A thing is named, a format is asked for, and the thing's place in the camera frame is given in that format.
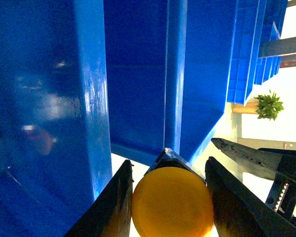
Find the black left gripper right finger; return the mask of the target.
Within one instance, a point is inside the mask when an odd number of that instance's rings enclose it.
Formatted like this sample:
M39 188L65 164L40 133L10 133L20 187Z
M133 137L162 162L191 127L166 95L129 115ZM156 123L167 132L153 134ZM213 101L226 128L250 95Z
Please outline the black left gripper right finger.
M205 165L220 237L296 237L296 226L271 210L214 157Z

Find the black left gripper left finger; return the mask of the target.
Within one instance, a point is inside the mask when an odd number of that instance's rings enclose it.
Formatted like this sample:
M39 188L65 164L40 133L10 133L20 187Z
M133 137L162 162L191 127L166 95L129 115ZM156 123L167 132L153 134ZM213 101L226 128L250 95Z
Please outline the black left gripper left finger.
M128 237L133 195L132 163L125 160L66 237Z

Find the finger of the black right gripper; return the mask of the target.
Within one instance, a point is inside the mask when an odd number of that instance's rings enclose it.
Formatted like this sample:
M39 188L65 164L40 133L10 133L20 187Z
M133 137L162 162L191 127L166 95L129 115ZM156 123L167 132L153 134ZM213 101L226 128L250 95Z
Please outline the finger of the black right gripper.
M257 150L223 138L212 138L211 142L246 173L267 180L274 180L277 174L286 177L278 170L282 159L279 154Z

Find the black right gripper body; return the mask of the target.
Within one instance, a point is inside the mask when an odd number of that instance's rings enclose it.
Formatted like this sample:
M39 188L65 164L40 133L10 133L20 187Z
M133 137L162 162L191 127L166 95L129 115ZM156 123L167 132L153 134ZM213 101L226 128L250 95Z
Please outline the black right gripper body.
M296 217L293 215L296 206L296 183L277 174L265 204L296 226Z

